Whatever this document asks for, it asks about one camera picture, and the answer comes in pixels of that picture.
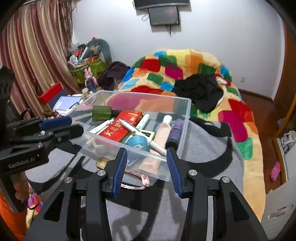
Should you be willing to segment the person left hand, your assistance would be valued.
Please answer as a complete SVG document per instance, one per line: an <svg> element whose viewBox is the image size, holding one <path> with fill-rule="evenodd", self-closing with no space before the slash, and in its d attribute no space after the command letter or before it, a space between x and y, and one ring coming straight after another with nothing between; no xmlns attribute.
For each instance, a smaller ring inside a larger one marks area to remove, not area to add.
<svg viewBox="0 0 296 241"><path fill-rule="evenodd" d="M29 199L29 185L24 172L18 173L13 179L15 197L20 201L27 201Z"/></svg>

